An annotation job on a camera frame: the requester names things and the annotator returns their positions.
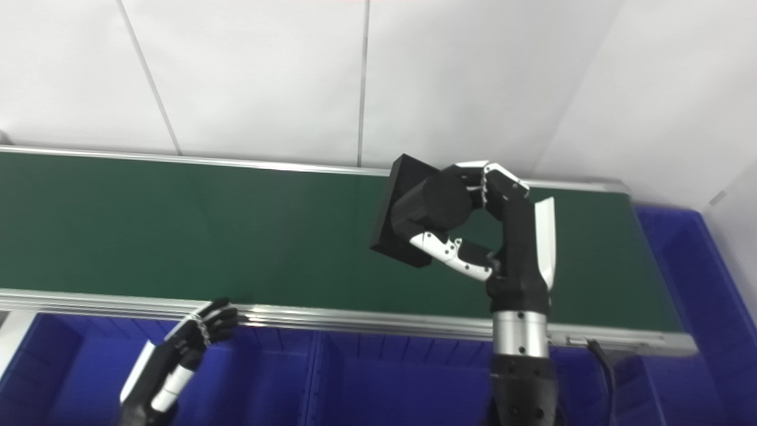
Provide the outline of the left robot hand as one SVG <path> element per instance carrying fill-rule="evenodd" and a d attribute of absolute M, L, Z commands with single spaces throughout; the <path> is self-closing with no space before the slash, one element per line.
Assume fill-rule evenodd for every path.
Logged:
<path fill-rule="evenodd" d="M 144 343 L 119 394 L 116 424 L 170 425 L 206 351 L 229 340 L 238 321 L 229 298 L 218 298 L 185 315 L 161 342 Z"/>

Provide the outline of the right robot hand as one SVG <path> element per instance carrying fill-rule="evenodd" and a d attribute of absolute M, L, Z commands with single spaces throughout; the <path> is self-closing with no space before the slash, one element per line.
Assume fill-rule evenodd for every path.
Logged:
<path fill-rule="evenodd" d="M 492 312 L 548 315 L 556 270 L 554 200 L 533 202 L 529 194 L 529 186 L 500 164 L 457 163 L 400 197 L 392 226 L 428 258 L 483 282 Z M 449 236 L 475 209 L 500 221 L 497 251 Z"/>

